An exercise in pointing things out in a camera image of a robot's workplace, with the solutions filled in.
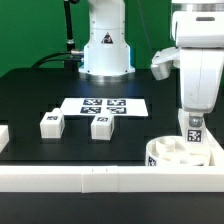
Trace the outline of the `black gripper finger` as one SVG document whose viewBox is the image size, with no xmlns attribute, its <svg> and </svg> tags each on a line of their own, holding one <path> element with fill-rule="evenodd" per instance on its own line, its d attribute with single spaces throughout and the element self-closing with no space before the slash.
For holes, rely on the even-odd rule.
<svg viewBox="0 0 224 224">
<path fill-rule="evenodd" d="M 196 114 L 190 114 L 189 115 L 189 126 L 194 128 L 200 128 L 203 124 L 203 117 L 196 115 Z"/>
</svg>

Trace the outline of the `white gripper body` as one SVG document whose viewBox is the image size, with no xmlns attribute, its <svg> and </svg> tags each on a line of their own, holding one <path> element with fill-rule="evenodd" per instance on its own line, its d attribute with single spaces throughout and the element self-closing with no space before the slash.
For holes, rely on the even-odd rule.
<svg viewBox="0 0 224 224">
<path fill-rule="evenodd" d="M 154 77 L 178 68 L 182 108 L 211 112 L 224 70 L 224 0 L 171 0 L 170 37 L 175 45 L 152 59 Z"/>
</svg>

